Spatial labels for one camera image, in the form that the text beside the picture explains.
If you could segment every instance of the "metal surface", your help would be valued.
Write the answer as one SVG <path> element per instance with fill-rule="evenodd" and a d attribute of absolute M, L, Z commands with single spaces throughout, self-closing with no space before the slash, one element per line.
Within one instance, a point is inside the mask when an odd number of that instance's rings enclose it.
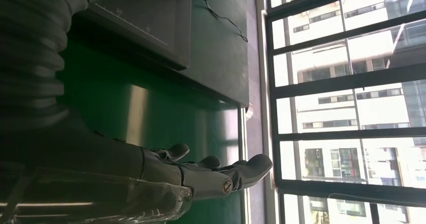
<path fill-rule="evenodd" d="M 182 161 L 238 160 L 236 107 L 80 42 L 69 41 L 62 56 L 68 64 L 57 75 L 66 90 L 58 101 L 78 110 L 91 130 L 150 149 L 186 143 L 190 152 Z M 240 195 L 197 201 L 171 223 L 241 223 Z"/>
<path fill-rule="evenodd" d="M 100 0 L 80 15 L 88 21 L 76 18 L 73 24 L 84 37 L 145 52 L 152 64 L 176 70 L 190 65 L 191 0 Z"/>

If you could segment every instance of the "building window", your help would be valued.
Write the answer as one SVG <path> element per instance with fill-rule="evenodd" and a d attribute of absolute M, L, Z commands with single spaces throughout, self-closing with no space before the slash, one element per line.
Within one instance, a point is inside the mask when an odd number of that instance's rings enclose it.
<path fill-rule="evenodd" d="M 357 99 L 362 100 L 362 99 L 370 99 L 370 98 L 378 98 L 378 97 L 391 97 L 391 96 L 399 96 L 399 95 L 402 95 L 402 89 L 401 88 L 357 93 Z"/>
<path fill-rule="evenodd" d="M 361 177 L 356 148 L 330 150 L 334 177 Z"/>
<path fill-rule="evenodd" d="M 301 82 L 310 82 L 315 80 L 331 78 L 330 68 L 319 68 L 302 72 Z"/>
<path fill-rule="evenodd" d="M 304 129 L 316 129 L 316 128 L 333 128 L 333 127 L 348 127 L 357 126 L 357 120 L 332 120 L 323 122 L 312 122 L 303 123 Z"/>
<path fill-rule="evenodd" d="M 384 8 L 384 7 L 385 7 L 384 2 L 375 4 L 375 5 L 372 5 L 372 6 L 368 6 L 368 7 L 362 7 L 362 8 L 359 8 L 357 10 L 345 13 L 345 18 L 350 18 L 350 17 L 354 17 L 354 16 L 357 16 L 357 15 L 367 13 L 367 12 L 372 12 L 372 11 L 375 11 L 375 10 L 378 10 L 378 9 L 381 9 L 381 8 Z"/>
<path fill-rule="evenodd" d="M 398 159 L 395 148 L 365 149 L 368 178 L 382 185 L 401 186 Z"/>
<path fill-rule="evenodd" d="M 322 20 L 325 20 L 325 19 L 328 19 L 328 18 L 338 16 L 338 15 L 340 15 L 340 10 L 325 13 L 325 14 L 322 14 L 322 15 L 319 15 L 319 16 L 316 16 L 316 17 L 309 18 L 309 23 L 319 22 L 319 21 L 322 21 Z"/>
<path fill-rule="evenodd" d="M 352 68 L 354 69 L 354 74 L 368 72 L 367 61 L 354 62 L 352 63 Z"/>
<path fill-rule="evenodd" d="M 325 176 L 322 149 L 305 150 L 305 167 L 307 176 Z"/>
<path fill-rule="evenodd" d="M 409 123 L 362 125 L 363 130 L 409 128 Z"/>
<path fill-rule="evenodd" d="M 366 217 L 365 205 L 363 202 L 352 200 L 336 200 L 336 203 L 337 210 L 341 214 Z"/>
<path fill-rule="evenodd" d="M 293 32 L 296 33 L 296 32 L 306 31 L 308 29 L 309 29 L 309 24 L 306 24 L 300 27 L 293 28 Z"/>
<path fill-rule="evenodd" d="M 349 75 L 349 68 L 347 64 L 334 66 L 334 74 L 336 77 Z"/>
<path fill-rule="evenodd" d="M 326 198 L 310 196 L 309 197 L 309 207 L 310 207 L 310 210 L 329 212 L 329 207 L 327 205 L 327 199 Z"/>
<path fill-rule="evenodd" d="M 318 104 L 333 103 L 333 102 L 347 102 L 347 101 L 353 101 L 353 100 L 354 100 L 354 96 L 352 94 L 332 96 L 332 97 L 320 97 L 318 98 Z"/>
<path fill-rule="evenodd" d="M 373 65 L 373 71 L 385 69 L 385 61 L 383 57 L 371 59 L 371 63 Z"/>

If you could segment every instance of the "window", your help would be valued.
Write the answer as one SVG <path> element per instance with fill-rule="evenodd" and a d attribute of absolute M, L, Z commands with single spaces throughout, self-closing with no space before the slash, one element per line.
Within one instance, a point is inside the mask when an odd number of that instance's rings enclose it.
<path fill-rule="evenodd" d="M 373 71 L 385 69 L 385 62 L 382 57 L 371 59 L 371 64 L 373 65 Z"/>
<path fill-rule="evenodd" d="M 301 82 L 321 80 L 321 79 L 326 79 L 330 77 L 331 77 L 330 68 L 319 68 L 319 69 L 303 72 Z"/>
<path fill-rule="evenodd" d="M 398 95 L 402 95 L 401 88 L 358 93 L 357 99 L 362 100 L 362 99 L 378 98 L 378 97 L 391 97 L 391 96 L 398 96 Z"/>
<path fill-rule="evenodd" d="M 308 29 L 309 29 L 309 24 L 306 24 L 300 27 L 293 28 L 293 32 L 296 33 L 296 32 L 306 31 Z"/>
<path fill-rule="evenodd" d="M 375 223 L 375 208 L 381 223 L 423 223 L 426 0 L 282 1 L 264 36 L 286 223 Z"/>
<path fill-rule="evenodd" d="M 319 22 L 319 21 L 322 21 L 322 20 L 326 20 L 328 18 L 338 16 L 338 15 L 340 15 L 340 11 L 333 11 L 333 12 L 325 13 L 325 14 L 322 14 L 322 15 L 319 15 L 319 16 L 316 16 L 316 17 L 313 17 L 313 18 L 309 18 L 309 23 Z"/>
<path fill-rule="evenodd" d="M 309 197 L 309 207 L 311 210 L 329 212 L 326 198 Z"/>
<path fill-rule="evenodd" d="M 358 151 L 356 148 L 339 149 L 342 177 L 360 177 Z"/>
<path fill-rule="evenodd" d="M 336 202 L 339 213 L 366 217 L 364 203 L 352 200 L 336 200 Z"/>
<path fill-rule="evenodd" d="M 354 96 L 352 94 L 333 96 L 333 97 L 320 97 L 318 98 L 318 104 L 346 102 L 346 101 L 353 101 L 353 100 L 354 100 Z"/>
<path fill-rule="evenodd" d="M 357 120 L 333 120 L 333 121 L 303 123 L 303 128 L 304 129 L 332 128 L 332 127 L 347 127 L 347 126 L 356 126 L 356 125 L 357 125 Z"/>
<path fill-rule="evenodd" d="M 305 167 L 307 176 L 324 176 L 323 150 L 306 149 Z"/>
<path fill-rule="evenodd" d="M 349 75 L 348 65 L 338 65 L 334 67 L 334 73 L 336 77 Z"/>
<path fill-rule="evenodd" d="M 367 61 L 354 62 L 352 64 L 354 74 L 367 72 Z"/>
<path fill-rule="evenodd" d="M 395 128 L 409 128 L 409 127 L 410 127 L 409 123 L 362 125 L 363 130 L 395 129 Z"/>
<path fill-rule="evenodd" d="M 384 7 L 385 7 L 385 4 L 382 2 L 382 3 L 378 3 L 378 4 L 375 4 L 375 5 L 369 6 L 369 7 L 359 8 L 357 10 L 345 13 L 345 18 L 350 18 L 350 17 L 354 17 L 354 16 L 357 16 L 357 15 L 360 15 L 360 14 L 367 13 L 367 12 L 372 12 L 372 11 L 375 11 L 375 10 L 378 10 L 378 9 L 381 9 L 381 8 L 384 8 Z"/>

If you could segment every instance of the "flexible tube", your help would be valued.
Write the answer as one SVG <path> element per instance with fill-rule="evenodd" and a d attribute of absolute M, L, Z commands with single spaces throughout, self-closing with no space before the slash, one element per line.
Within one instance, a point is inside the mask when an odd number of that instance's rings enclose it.
<path fill-rule="evenodd" d="M 74 13 L 90 0 L 0 0 L 0 161 L 140 178 L 142 150 L 89 131 L 56 102 Z"/>

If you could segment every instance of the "window frame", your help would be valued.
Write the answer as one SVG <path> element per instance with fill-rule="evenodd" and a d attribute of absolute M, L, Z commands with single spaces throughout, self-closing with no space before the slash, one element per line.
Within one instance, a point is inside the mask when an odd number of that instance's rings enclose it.
<path fill-rule="evenodd" d="M 320 198 L 333 198 L 349 201 L 368 202 L 376 199 L 375 203 L 396 205 L 395 203 L 405 203 L 406 206 L 426 207 L 422 196 L 426 195 L 426 189 L 407 188 L 400 186 L 376 186 L 358 183 L 339 183 L 325 181 L 302 181 L 283 179 L 281 174 L 280 142 L 293 142 L 298 146 L 299 141 L 309 140 L 338 140 L 338 139 L 371 139 L 371 138 L 393 138 L 393 137 L 426 137 L 426 127 L 398 128 L 398 129 L 377 129 L 377 130 L 356 130 L 356 131 L 331 131 L 314 133 L 290 133 L 280 134 L 278 132 L 277 119 L 277 99 L 289 98 L 292 118 L 296 116 L 295 96 L 310 95 L 323 92 L 332 92 L 346 89 L 363 88 L 383 84 L 398 82 L 408 82 L 423 80 L 426 72 L 426 64 L 407 65 L 398 68 L 390 68 L 359 74 L 339 76 L 329 79 L 307 81 L 294 84 L 292 74 L 289 74 L 289 83 L 286 86 L 275 86 L 274 56 L 286 54 L 293 51 L 302 50 L 330 42 L 341 41 L 368 32 L 399 26 L 426 18 L 426 11 L 417 12 L 410 15 L 397 17 L 364 27 L 359 27 L 330 36 L 287 45 L 274 49 L 272 38 L 272 22 L 287 17 L 309 11 L 311 9 L 335 3 L 340 0 L 293 0 L 280 6 L 271 8 L 270 0 L 267 0 L 268 9 L 265 17 L 266 30 L 266 58 L 267 74 L 269 86 L 269 110 L 270 124 L 272 130 L 272 153 L 274 162 L 274 182 L 277 186 L 280 206 L 284 204 L 284 194 L 307 195 Z M 292 66 L 288 66 L 288 73 L 292 73 Z M 370 204 L 370 211 L 373 223 L 379 223 L 377 204 Z M 283 206 L 280 208 L 280 222 L 285 223 L 285 213 Z"/>

